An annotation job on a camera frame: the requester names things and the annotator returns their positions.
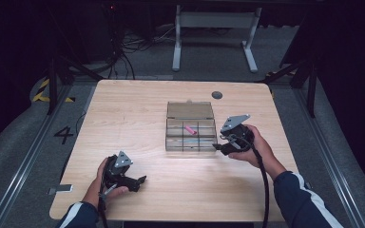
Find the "white stripe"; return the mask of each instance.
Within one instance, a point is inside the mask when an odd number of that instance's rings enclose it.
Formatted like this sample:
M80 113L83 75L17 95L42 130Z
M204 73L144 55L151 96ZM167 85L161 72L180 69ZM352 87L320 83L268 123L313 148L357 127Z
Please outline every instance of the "white stripe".
M76 217L78 214L79 209L81 208L83 204L81 202L76 202L72 205L69 212L67 213L67 217L64 219L64 222L62 222L61 226L59 228L65 228L67 227L72 220Z
M311 194L311 201L316 206L318 211L322 214L322 216L325 217L325 219L328 221L328 223L335 228L343 227L336 218L328 211L327 208L325 208L324 201L322 198L314 193L313 191L310 191L306 188L304 188L304 178L297 173L293 173L296 177L298 177L298 181L300 182L300 189L303 191L306 191Z

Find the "pink object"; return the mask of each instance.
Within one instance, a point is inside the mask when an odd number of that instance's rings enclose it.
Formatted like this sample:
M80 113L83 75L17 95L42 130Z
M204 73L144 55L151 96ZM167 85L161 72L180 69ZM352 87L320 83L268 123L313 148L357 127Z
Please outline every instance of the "pink object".
M191 127L189 127L188 125L185 127L185 130L187 130L189 132L189 134L191 134L191 135L196 135L198 133L195 130L193 130Z

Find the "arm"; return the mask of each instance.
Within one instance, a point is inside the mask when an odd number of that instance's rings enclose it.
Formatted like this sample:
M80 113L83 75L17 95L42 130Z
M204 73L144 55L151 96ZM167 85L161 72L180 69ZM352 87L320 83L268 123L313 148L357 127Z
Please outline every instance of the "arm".
M103 170L106 166L106 160L100 164L97 170L97 176L88 187L86 194L82 201L76 202L69 207L67 213L58 222L56 227L78 227L78 228L95 228L96 222L99 218L99 192L102 183ZM107 195L107 200L111 200L128 191L127 187L119 187L112 190Z
M305 188L300 174L293 174L278 161L271 146L260 135L256 127L247 125L254 133L254 146L262 156L265 170L274 181L275 199L289 227L342 227L325 207L323 200ZM229 158L246 161L258 167L257 158L250 149L242 153L231 153Z

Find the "sleeve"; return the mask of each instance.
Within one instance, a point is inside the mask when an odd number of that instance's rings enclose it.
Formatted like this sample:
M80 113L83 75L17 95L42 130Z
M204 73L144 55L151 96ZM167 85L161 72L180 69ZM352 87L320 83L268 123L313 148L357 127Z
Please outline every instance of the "sleeve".
M290 171L281 173L275 178L274 192L289 227L342 227L322 198L306 188L300 174Z
M67 213L56 225L56 228L96 228L99 213L88 202L76 202L67 209Z

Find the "wooden table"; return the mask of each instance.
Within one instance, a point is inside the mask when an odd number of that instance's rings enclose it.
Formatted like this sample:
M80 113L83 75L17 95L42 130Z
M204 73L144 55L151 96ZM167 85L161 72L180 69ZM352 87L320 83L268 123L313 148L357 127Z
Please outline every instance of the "wooden table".
M212 98L214 91L222 98ZM124 150L134 162L126 175L147 179L138 193L126 193L107 206L108 219L262 221L264 186L257 168L220 151L198 157L165 151L167 103L188 100L211 102L219 143L227 143L219 138L227 117L250 114L244 123L255 125L283 165L298 171L267 85L105 80L97 85L62 178L73 191L57 193L51 217L60 219L81 200L101 161ZM283 220L269 181L269 220Z

